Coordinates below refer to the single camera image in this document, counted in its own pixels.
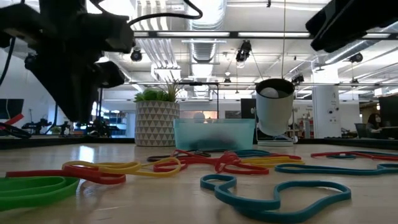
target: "green rubber band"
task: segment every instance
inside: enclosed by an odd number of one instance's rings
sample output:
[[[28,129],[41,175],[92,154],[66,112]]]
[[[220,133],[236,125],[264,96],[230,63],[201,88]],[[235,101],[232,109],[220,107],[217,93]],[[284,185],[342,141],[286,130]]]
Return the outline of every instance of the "green rubber band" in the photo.
[[[0,211],[48,205],[76,195],[74,177],[0,178]]]

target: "white patterned planter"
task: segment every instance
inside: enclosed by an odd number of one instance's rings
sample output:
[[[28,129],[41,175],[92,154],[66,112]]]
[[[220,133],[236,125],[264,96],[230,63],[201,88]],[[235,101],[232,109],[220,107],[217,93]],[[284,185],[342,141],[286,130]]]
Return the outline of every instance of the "white patterned planter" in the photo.
[[[180,105],[166,101],[140,101],[136,105],[137,146],[175,146],[173,120]]]

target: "table surface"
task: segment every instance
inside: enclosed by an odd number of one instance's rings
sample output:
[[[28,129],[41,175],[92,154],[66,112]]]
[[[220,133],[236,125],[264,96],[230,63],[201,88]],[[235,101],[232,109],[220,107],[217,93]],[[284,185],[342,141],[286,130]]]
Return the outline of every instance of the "table surface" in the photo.
[[[327,159],[310,157],[313,152],[367,150],[358,147],[329,145],[296,145],[294,147],[261,147],[270,152],[302,156],[307,164],[374,169],[387,161],[370,159]],[[172,148],[137,147],[132,144],[86,144],[50,146],[0,151],[0,175],[5,171],[59,169],[70,160],[93,162],[145,161],[147,156],[169,154]],[[127,183],[117,186],[96,185],[81,181],[76,197],[48,207],[0,212],[0,223],[66,224],[66,223],[262,223],[236,213],[216,199],[213,192],[200,188],[200,177],[212,174],[208,165],[190,166],[174,177],[153,178],[129,176]],[[273,170],[269,175],[237,175],[237,195],[271,199],[276,184],[288,180],[328,180],[348,186],[352,200],[324,209],[307,223],[396,223],[398,211],[398,175],[374,177],[283,174]],[[282,192],[280,212],[293,212],[336,192],[328,189],[293,188]]]

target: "yellow rubber band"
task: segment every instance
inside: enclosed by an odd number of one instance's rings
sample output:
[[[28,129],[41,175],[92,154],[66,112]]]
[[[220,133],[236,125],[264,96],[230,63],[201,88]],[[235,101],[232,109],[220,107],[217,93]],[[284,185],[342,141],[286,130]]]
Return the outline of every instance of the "yellow rubber band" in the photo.
[[[305,164],[303,160],[290,159],[289,157],[262,157],[252,159],[242,159],[242,163],[248,163],[253,166],[272,168],[280,164]]]
[[[156,164],[160,164],[163,162],[173,161],[176,162],[176,168],[174,170],[168,172],[147,172],[147,171],[139,171],[142,167],[153,166]],[[156,162],[151,162],[148,164],[141,164],[140,162],[100,162],[100,163],[92,163],[86,161],[70,161],[66,162],[62,165],[62,167],[70,165],[70,166],[87,166],[87,167],[98,167],[98,171],[108,173],[108,174],[129,174],[129,175],[142,175],[148,177],[170,177],[174,174],[180,172],[181,162],[174,158],[165,158]]]

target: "clear plastic bin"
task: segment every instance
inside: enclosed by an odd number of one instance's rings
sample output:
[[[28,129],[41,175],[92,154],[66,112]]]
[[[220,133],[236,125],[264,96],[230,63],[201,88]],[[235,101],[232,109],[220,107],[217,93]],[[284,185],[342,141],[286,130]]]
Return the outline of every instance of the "clear plastic bin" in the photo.
[[[174,135],[181,150],[252,149],[254,119],[174,119]]]

